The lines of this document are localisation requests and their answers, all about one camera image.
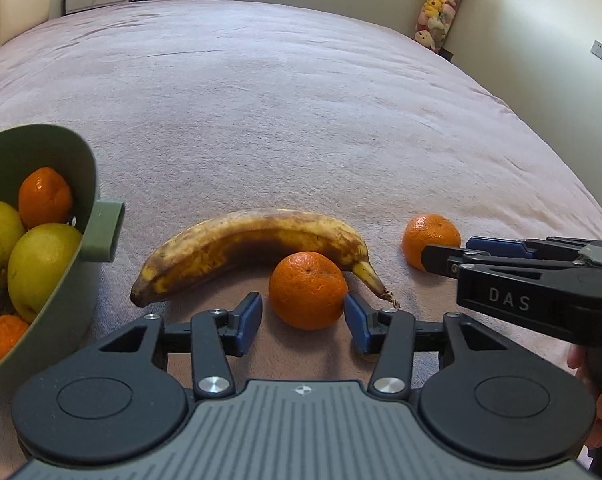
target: banana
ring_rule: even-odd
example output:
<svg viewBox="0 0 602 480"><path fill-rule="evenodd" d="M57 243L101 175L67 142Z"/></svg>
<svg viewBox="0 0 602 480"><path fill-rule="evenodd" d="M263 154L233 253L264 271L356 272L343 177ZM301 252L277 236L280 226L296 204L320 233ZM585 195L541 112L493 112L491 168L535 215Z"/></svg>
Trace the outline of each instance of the banana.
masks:
<svg viewBox="0 0 602 480"><path fill-rule="evenodd" d="M382 300L397 305L372 268L361 236L329 216L290 209L238 211L176 235L147 259L130 299L139 307L245 265L277 264L302 251L349 270Z"/></svg>

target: plush toy container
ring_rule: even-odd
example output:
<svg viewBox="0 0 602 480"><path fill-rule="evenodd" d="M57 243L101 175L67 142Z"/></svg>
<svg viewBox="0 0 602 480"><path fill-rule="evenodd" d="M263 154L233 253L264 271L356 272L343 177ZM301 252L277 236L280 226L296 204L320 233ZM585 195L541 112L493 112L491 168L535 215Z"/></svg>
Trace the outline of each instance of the plush toy container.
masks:
<svg viewBox="0 0 602 480"><path fill-rule="evenodd" d="M81 244L56 290L15 347L0 361L0 399L6 399L33 374L74 352L92 320L100 266L114 259L123 222L123 202L99 196L92 150L67 128L28 124L0 132L0 200L16 207L25 178L49 166L67 181L74 195ZM0 290L0 315L14 314Z"/></svg>
<svg viewBox="0 0 602 480"><path fill-rule="evenodd" d="M434 52L441 51L461 0L425 0L414 39Z"/></svg>

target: plastic fruit basket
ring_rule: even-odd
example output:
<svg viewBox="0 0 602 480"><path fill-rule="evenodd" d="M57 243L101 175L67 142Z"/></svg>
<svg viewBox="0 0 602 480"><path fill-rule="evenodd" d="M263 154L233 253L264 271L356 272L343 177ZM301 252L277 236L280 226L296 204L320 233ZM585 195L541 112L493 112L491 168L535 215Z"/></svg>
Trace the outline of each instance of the plastic fruit basket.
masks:
<svg viewBox="0 0 602 480"><path fill-rule="evenodd" d="M100 265L114 259L123 223L123 202L101 200L97 167L89 145L73 131L29 124L0 132L0 200L17 207L18 188L38 168L50 166L74 194L81 245L28 331L0 361L0 398L27 378L74 352L90 325L97 301ZM12 313L0 290L0 314Z"/></svg>

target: green handle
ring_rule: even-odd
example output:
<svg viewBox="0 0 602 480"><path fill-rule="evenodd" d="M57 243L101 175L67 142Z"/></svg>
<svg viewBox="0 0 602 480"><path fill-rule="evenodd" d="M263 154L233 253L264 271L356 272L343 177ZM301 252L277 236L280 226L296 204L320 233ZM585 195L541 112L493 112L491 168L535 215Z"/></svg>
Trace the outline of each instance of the green handle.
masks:
<svg viewBox="0 0 602 480"><path fill-rule="evenodd" d="M126 214L123 202L97 200L83 233L81 259L86 262L112 262L118 235Z"/></svg>

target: orange fruit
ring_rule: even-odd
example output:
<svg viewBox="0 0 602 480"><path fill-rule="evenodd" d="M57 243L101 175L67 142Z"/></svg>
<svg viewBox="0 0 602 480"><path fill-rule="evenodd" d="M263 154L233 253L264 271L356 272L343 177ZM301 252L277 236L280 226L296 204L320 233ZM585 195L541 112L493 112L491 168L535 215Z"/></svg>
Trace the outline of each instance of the orange fruit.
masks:
<svg viewBox="0 0 602 480"><path fill-rule="evenodd" d="M414 216L408 222L401 242L406 262L425 270L421 263L421 252L426 245L461 247L461 235L455 225L441 215L429 213Z"/></svg>
<svg viewBox="0 0 602 480"><path fill-rule="evenodd" d="M20 317L10 314L0 316L0 360L14 348L28 327L29 325Z"/></svg>
<svg viewBox="0 0 602 480"><path fill-rule="evenodd" d="M319 330L343 314L348 284L333 262L319 253L296 253L282 260L270 276L270 305L283 322Z"/></svg>
<svg viewBox="0 0 602 480"><path fill-rule="evenodd" d="M73 206L70 186L52 168L36 170L18 190L18 213L27 229L41 224L65 224Z"/></svg>

